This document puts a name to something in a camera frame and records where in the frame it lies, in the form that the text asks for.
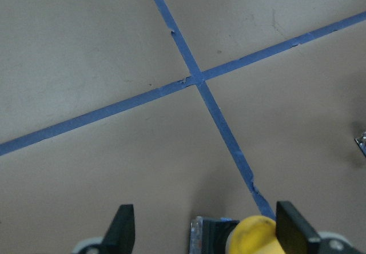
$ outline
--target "yellow round object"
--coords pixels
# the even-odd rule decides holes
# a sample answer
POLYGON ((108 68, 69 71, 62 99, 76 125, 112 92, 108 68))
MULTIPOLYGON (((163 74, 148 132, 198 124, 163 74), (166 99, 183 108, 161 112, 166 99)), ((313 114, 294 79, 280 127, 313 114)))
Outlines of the yellow round object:
POLYGON ((285 254, 276 237, 276 222, 265 216, 252 216, 233 230, 229 254, 285 254))

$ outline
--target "gray floor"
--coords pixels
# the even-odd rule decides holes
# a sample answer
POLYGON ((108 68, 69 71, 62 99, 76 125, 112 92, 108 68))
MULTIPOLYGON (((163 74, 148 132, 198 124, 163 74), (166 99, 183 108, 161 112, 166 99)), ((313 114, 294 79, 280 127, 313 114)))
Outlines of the gray floor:
MULTIPOLYGON (((366 0, 166 0, 202 70, 366 0)), ((0 142, 189 72, 153 0, 0 0, 0 142)), ((208 81, 275 207, 366 251, 366 23, 208 81)), ((136 210, 134 253, 186 253, 193 216, 258 214, 195 86, 0 157, 0 252, 69 253, 136 210)))

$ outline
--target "bolt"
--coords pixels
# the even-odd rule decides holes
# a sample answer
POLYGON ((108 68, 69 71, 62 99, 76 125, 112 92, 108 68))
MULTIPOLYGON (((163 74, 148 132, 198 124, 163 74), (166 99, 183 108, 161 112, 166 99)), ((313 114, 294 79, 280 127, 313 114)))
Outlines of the bolt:
POLYGON ((331 240, 329 242, 329 246, 334 249, 334 250, 338 250, 338 251, 342 251, 344 246, 340 241, 337 240, 331 240))
POLYGON ((95 247, 91 247, 86 251, 86 254, 99 254, 99 249, 95 247))

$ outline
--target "floor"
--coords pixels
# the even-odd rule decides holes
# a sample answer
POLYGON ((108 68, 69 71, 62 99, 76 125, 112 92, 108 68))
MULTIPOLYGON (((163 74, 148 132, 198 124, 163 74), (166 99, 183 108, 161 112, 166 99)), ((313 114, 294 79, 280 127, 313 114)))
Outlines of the floor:
POLYGON ((277 200, 366 251, 366 0, 0 5, 1 253, 70 253, 127 203, 134 253, 187 253, 192 217, 277 200))

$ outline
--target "blue tape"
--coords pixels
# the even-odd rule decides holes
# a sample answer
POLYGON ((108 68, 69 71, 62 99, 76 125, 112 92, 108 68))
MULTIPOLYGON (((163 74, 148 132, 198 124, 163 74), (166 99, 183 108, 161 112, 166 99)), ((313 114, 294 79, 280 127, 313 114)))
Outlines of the blue tape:
POLYGON ((198 84, 197 87, 261 214, 275 220, 276 216, 269 203, 255 186, 254 174, 206 82, 198 84))
POLYGON ((254 62, 260 61, 261 59, 268 58, 272 55, 281 53, 283 51, 289 50, 297 45, 307 43, 309 41, 313 41, 314 39, 323 37, 328 35, 334 31, 338 31, 340 29, 346 28, 350 25, 354 25, 358 22, 366 20, 366 12, 362 12, 358 15, 354 15, 353 17, 343 19, 341 21, 335 22, 323 28, 311 31, 309 33, 300 35, 298 37, 289 39, 288 41, 284 41, 268 47, 266 49, 260 50, 253 54, 246 55, 242 58, 236 59, 234 61, 230 61, 224 63, 222 65, 216 66, 214 68, 208 69, 203 72, 204 80, 210 80, 217 76, 229 73, 238 68, 244 67, 246 65, 252 64, 254 62))
POLYGON ((101 109, 86 113, 79 117, 72 118, 71 120, 60 122, 59 124, 55 124, 14 140, 4 142, 3 144, 0 144, 0 156, 24 148, 31 144, 35 144, 47 138, 71 131, 75 128, 91 124, 94 121, 99 121, 103 118, 121 113, 138 105, 145 104, 149 101, 167 96, 193 84, 196 84, 196 80, 193 77, 187 77, 184 80, 172 82, 171 84, 167 84, 161 88, 156 88, 144 94, 140 94, 138 96, 128 98, 127 100, 123 100, 101 109))
POLYGON ((228 147, 249 191, 251 192, 254 201, 256 202, 258 209, 261 214, 272 219, 275 219, 275 214, 272 211, 269 203, 266 199, 261 195, 259 190, 254 185, 254 175, 253 172, 246 161, 244 154, 240 150, 240 147, 237 141, 232 134, 229 125, 226 123, 224 116, 222 115, 214 97, 208 88, 205 81, 203 81, 202 73, 200 68, 198 67, 196 60, 194 59, 191 51, 188 48, 187 43, 184 40, 183 35, 181 34, 173 16, 171 15, 168 6, 166 5, 164 0, 154 0, 166 25, 172 31, 172 37, 178 46, 180 53, 183 56, 183 59, 192 75, 192 77, 197 80, 197 88, 200 92, 205 104, 215 121, 217 128, 219 129, 222 138, 224 139, 226 146, 228 147))

